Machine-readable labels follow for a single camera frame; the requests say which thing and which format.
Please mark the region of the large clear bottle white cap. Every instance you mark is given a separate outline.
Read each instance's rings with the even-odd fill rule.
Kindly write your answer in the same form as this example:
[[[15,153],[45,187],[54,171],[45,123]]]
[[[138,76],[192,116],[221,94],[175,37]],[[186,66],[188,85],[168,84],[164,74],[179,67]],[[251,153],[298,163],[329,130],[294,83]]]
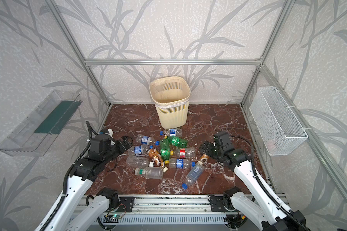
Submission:
[[[128,156],[126,159],[126,164],[129,167],[135,168],[154,167],[154,163],[147,157]]]

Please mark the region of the clear bottle blue cap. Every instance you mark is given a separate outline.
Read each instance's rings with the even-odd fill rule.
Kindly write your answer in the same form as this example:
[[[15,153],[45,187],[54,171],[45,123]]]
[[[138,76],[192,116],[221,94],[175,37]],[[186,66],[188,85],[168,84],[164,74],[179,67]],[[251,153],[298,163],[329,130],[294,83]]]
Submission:
[[[188,187],[192,186],[204,172],[204,169],[205,167],[203,166],[203,162],[198,161],[186,176],[185,181],[182,184],[183,189],[187,190]]]

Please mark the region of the clear bottle green label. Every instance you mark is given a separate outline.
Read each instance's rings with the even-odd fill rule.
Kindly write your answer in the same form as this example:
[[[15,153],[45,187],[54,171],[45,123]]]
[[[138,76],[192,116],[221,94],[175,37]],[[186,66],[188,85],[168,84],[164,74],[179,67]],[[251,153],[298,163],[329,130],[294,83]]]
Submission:
[[[136,168],[135,175],[144,176],[146,179],[162,179],[164,173],[167,171],[168,171],[168,167]]]

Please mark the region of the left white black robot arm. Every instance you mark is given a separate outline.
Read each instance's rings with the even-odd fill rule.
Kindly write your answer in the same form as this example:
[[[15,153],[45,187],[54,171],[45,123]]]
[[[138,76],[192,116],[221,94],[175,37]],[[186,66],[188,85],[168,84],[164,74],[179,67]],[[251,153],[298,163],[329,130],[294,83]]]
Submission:
[[[116,140],[112,137],[112,131],[98,134],[89,122],[86,125],[89,133],[87,146],[67,170],[62,192],[36,228],[38,231],[85,231],[104,212],[118,210],[121,206],[117,191],[103,188],[86,209],[70,220],[84,194],[105,170],[106,164],[133,145],[132,137],[122,136]]]

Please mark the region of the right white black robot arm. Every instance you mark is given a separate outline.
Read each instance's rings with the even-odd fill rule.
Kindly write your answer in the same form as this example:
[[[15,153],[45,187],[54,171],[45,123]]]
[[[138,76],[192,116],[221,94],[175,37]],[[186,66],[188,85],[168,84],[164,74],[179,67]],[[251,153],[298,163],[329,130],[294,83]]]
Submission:
[[[205,141],[200,146],[201,154],[232,170],[255,198],[252,201],[234,187],[224,193],[226,209],[241,212],[261,231],[307,231],[305,216],[283,202],[256,170],[253,145],[249,144],[251,152],[247,154],[242,148],[235,148],[231,138],[228,133],[219,132],[214,135],[214,142]]]

